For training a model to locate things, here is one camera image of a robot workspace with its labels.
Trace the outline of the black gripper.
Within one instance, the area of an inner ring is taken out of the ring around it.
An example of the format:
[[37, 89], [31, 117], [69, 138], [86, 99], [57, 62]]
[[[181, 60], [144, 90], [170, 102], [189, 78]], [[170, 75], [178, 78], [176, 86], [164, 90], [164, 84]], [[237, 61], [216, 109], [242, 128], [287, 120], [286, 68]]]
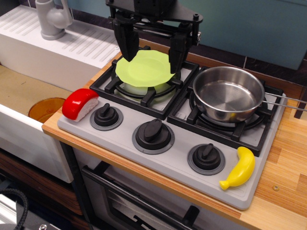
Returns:
[[138, 30], [170, 38], [170, 72], [177, 73], [192, 45], [198, 45], [201, 15], [177, 0], [107, 0], [114, 34], [123, 57], [132, 61], [139, 50]]

